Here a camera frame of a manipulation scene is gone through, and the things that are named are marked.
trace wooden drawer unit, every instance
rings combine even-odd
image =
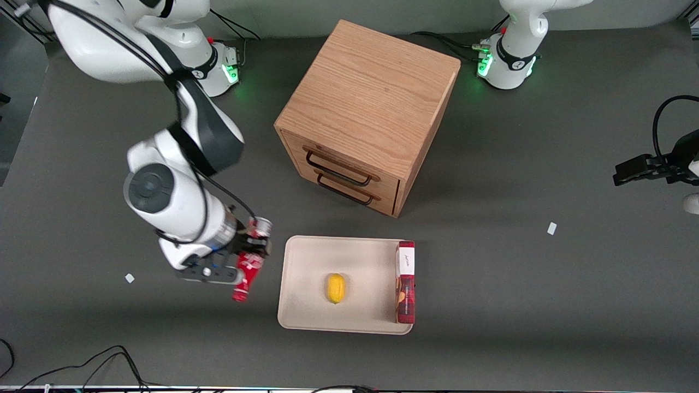
[[[303,178],[398,217],[460,66],[341,20],[275,128]]]

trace red can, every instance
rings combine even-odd
[[[272,234],[272,223],[262,217],[250,218],[249,225],[252,227],[252,238],[268,238]],[[240,284],[236,285],[233,290],[233,300],[244,302],[247,300],[247,294],[250,293],[250,285],[257,277],[258,272],[264,264],[264,257],[251,252],[242,251],[238,254],[238,269],[240,269],[245,277]]]

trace gray tabletop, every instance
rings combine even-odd
[[[165,87],[102,83],[51,55],[3,196],[0,336],[17,352],[4,383],[119,343],[172,385],[699,390],[699,217],[680,205],[693,190],[612,182],[615,164],[652,151],[658,105],[699,94],[685,22],[552,32],[511,92],[465,64],[397,220],[301,179],[272,127],[323,42],[250,42],[243,82],[214,100],[247,142],[216,179],[275,224],[245,304],[175,278],[123,200],[127,148],[173,119]],[[665,149],[696,113],[667,109]],[[414,239],[412,332],[283,329],[282,249],[299,234]],[[95,382],[134,383],[119,363]]]

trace white tray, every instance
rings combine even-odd
[[[406,334],[396,323],[399,240],[294,236],[287,241],[277,319],[287,329]],[[345,298],[332,304],[328,277],[345,277]]]

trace drawer handle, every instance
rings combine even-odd
[[[317,164],[317,163],[311,161],[310,160],[311,156],[313,156],[313,151],[309,150],[308,154],[306,154],[306,162],[309,165],[311,165],[314,168],[320,169],[323,172],[330,173],[332,176],[335,176],[336,178],[342,179],[342,180],[348,182],[349,184],[356,185],[357,187],[366,187],[369,184],[369,182],[371,181],[371,176],[367,175],[366,180],[363,181],[362,183],[360,183],[353,178],[348,178],[347,176],[345,176],[341,173],[338,173],[336,171],[333,171],[330,168],[326,168],[325,166],[322,166],[321,164]]]
[[[334,188],[334,187],[331,187],[331,186],[329,186],[329,185],[327,185],[327,184],[324,184],[323,182],[320,181],[322,178],[323,178],[323,174],[322,174],[322,173],[318,173],[318,180],[317,180],[317,182],[318,182],[318,185],[319,185],[320,187],[323,187],[323,188],[326,188],[326,189],[328,189],[328,190],[331,190],[332,192],[334,192],[334,193],[336,193],[336,194],[338,194],[338,195],[342,195],[343,197],[349,199],[350,201],[355,201],[355,202],[359,203],[360,205],[368,206],[368,205],[374,200],[374,197],[371,196],[371,195],[367,195],[367,197],[369,197],[369,199],[368,199],[367,201],[362,201],[361,199],[357,199],[357,198],[353,197],[352,195],[348,195],[348,194],[346,194],[346,193],[344,193],[344,192],[342,192],[342,191],[340,191],[340,190],[338,190],[338,189],[336,189],[336,188]]]

